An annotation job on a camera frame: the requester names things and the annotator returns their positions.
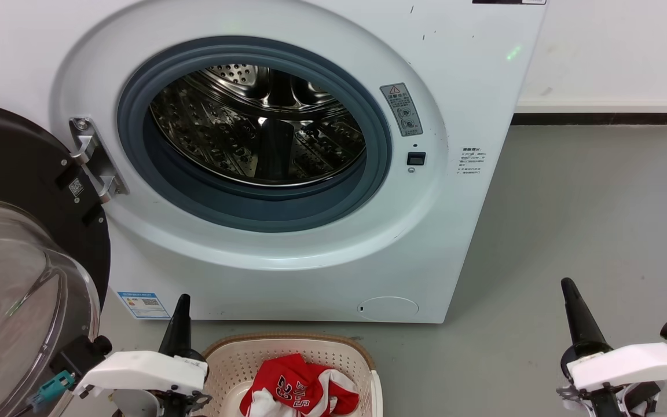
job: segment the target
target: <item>brown basket rim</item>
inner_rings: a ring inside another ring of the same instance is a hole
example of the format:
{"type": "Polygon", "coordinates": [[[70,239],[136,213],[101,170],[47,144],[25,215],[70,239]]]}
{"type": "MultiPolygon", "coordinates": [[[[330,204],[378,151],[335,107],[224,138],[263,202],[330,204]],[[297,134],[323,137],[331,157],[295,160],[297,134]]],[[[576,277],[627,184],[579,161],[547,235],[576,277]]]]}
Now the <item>brown basket rim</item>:
{"type": "Polygon", "coordinates": [[[205,349],[202,353],[202,357],[207,359],[214,351],[219,349],[221,346],[227,344],[243,342],[243,341],[256,341],[263,339],[309,339],[316,341],[329,341],[336,343],[343,343],[351,348],[354,348],[359,354],[362,355],[362,358],[367,362],[367,366],[371,371],[375,370],[375,363],[370,356],[370,353],[367,352],[361,344],[346,338],[344,336],[338,335],[323,335],[321,333],[305,333],[305,332],[259,332],[259,333],[246,333],[243,335],[233,335],[228,336],[227,338],[222,338],[217,342],[210,345],[209,348],[205,349]]]}

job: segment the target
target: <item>black baseboard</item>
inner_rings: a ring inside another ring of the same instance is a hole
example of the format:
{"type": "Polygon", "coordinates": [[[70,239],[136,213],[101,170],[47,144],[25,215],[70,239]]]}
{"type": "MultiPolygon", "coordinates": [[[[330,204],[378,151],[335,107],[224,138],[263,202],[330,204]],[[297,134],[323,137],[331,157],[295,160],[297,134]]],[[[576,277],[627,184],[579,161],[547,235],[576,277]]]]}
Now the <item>black baseboard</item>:
{"type": "Polygon", "coordinates": [[[515,113],[511,126],[667,125],[667,113],[515,113]]]}

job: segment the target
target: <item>metal hinge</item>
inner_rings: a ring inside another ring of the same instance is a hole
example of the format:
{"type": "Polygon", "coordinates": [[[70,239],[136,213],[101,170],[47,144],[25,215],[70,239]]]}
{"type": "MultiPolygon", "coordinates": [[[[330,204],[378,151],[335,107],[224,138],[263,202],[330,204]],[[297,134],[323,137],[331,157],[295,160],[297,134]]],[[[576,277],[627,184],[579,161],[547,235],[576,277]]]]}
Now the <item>metal hinge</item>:
{"type": "Polygon", "coordinates": [[[107,150],[101,145],[100,135],[88,117],[72,117],[69,129],[74,143],[79,148],[71,158],[85,169],[103,203],[119,193],[128,193],[122,178],[112,163],[107,150]]]}

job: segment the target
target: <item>baseboard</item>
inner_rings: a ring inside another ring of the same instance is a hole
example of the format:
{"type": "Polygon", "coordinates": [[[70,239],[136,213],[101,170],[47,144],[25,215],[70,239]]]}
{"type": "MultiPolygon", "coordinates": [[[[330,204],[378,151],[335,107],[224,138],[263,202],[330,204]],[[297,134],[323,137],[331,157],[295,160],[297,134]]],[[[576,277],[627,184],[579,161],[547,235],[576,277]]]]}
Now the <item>baseboard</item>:
{"type": "Polygon", "coordinates": [[[520,100],[512,126],[667,125],[667,102],[532,102],[520,100]]]}

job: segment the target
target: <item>beige laundry basket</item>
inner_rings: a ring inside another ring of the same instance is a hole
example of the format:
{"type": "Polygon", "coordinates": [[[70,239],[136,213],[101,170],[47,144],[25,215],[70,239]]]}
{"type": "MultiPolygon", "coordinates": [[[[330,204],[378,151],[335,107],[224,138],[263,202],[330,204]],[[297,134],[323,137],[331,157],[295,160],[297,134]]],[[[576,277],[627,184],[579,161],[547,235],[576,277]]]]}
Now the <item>beige laundry basket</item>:
{"type": "Polygon", "coordinates": [[[349,338],[314,333],[254,333],[217,341],[204,351],[209,376],[204,391],[212,396],[194,415],[243,417],[239,404],[267,359],[299,353],[306,362],[347,375],[360,394],[354,417],[382,417],[382,388],[372,358],[349,338]]]}

